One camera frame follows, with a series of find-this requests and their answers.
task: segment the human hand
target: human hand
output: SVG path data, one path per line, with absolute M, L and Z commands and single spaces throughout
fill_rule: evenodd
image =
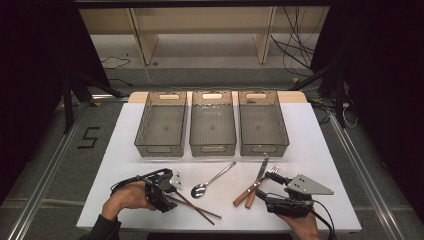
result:
M 104 204 L 102 216 L 114 221 L 124 208 L 147 208 L 151 211 L 156 208 L 147 200 L 143 181 L 133 182 L 115 192 Z
M 308 215 L 303 218 L 291 218 L 278 214 L 277 216 L 286 221 L 301 240 L 320 239 L 317 221 L 312 213 L 308 213 Z

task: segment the sleeve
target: sleeve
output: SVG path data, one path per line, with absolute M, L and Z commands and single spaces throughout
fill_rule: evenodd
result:
M 80 240 L 119 240 L 119 229 L 121 222 L 110 221 L 99 215 L 91 232 L 80 238 Z

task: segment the wooden handle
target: wooden handle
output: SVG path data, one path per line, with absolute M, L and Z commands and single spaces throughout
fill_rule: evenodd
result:
M 256 189 L 257 183 L 255 182 L 246 191 L 244 191 L 236 200 L 234 200 L 234 206 L 238 206 L 254 189 Z
M 247 200 L 246 200 L 246 204 L 244 206 L 246 208 L 250 209 L 250 207 L 252 206 L 252 203 L 253 203 L 253 200 L 255 199 L 255 197 L 256 197 L 256 191 L 253 191 L 253 192 L 249 193 L 249 196 L 247 197 Z

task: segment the metal rail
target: metal rail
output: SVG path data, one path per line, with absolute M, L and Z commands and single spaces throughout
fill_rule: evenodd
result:
M 380 222 L 386 231 L 387 236 L 391 240 L 405 239 L 394 215 L 390 211 L 387 203 L 384 201 L 384 198 L 381 196 L 380 191 L 378 190 L 374 180 L 363 163 L 361 156 L 359 155 L 358 151 L 356 151 L 356 148 L 346 129 L 341 129 L 333 114 L 330 114 L 330 118 L 331 124 L 336 131 L 337 136 L 339 137 L 339 140 L 342 143 L 343 148 L 345 149 L 356 174 L 358 175 L 362 187 L 365 189 L 365 193 L 367 194 L 368 199 L 374 208 L 374 211 L 380 219 Z
M 46 170 L 43 173 L 43 176 L 37 184 L 37 187 L 35 188 L 27 204 L 25 205 L 24 209 L 16 220 L 7 239 L 20 240 L 25 237 L 32 223 L 32 220 L 34 219 L 35 214 L 37 213 L 37 210 L 44 196 L 46 195 L 46 192 L 49 189 L 49 186 L 53 181 L 54 176 L 56 175 L 56 172 L 65 156 L 65 153 L 68 150 L 70 142 L 75 135 L 75 130 L 78 126 L 78 123 L 84 112 L 88 109 L 88 106 L 89 103 L 85 102 L 81 103 L 78 107 L 77 114 L 75 115 L 74 124 L 72 125 L 69 132 L 65 134 L 62 140 L 60 141 L 59 146 L 57 147 L 56 152 L 51 158 L 49 165 L 47 166 Z

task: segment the chopsticks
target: chopsticks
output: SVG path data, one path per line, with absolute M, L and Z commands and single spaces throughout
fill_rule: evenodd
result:
M 184 205 L 186 205 L 186 206 L 189 206 L 189 207 L 191 207 L 191 208 L 193 208 L 194 210 L 196 210 L 200 215 L 202 215 L 202 217 L 204 217 L 208 222 L 210 222 L 212 225 L 215 225 L 215 223 L 214 222 L 212 222 L 212 220 L 210 220 L 210 218 L 208 218 L 204 213 L 207 213 L 207 214 L 209 214 L 209 215 L 211 215 L 211 216 L 214 216 L 214 217 L 216 217 L 216 218 L 218 218 L 218 219 L 221 219 L 222 217 L 221 216 L 219 216 L 219 215 L 217 215 L 217 214 L 214 214 L 214 213 L 211 213 L 211 212 L 209 212 L 209 211 L 207 211 L 207 210 L 204 210 L 204 209 L 202 209 L 202 208 L 199 208 L 199 207 L 196 207 L 196 206 L 194 206 L 191 202 L 189 202 L 188 200 L 187 200 L 187 198 L 185 198 L 183 195 L 181 195 L 181 193 L 179 193 L 178 191 L 176 191 L 176 193 L 177 193 L 177 195 L 180 197 L 180 198 L 182 198 L 184 201 L 181 201 L 181 200 L 179 200 L 179 199 L 176 199 L 176 198 L 174 198 L 174 197 L 172 197 L 172 196 L 169 196 L 169 195 L 165 195 L 165 197 L 167 197 L 167 198 L 169 198 L 169 199 L 171 199 L 172 201 L 175 201 L 175 202 L 178 202 L 178 203 L 181 203 L 181 204 L 184 204 Z

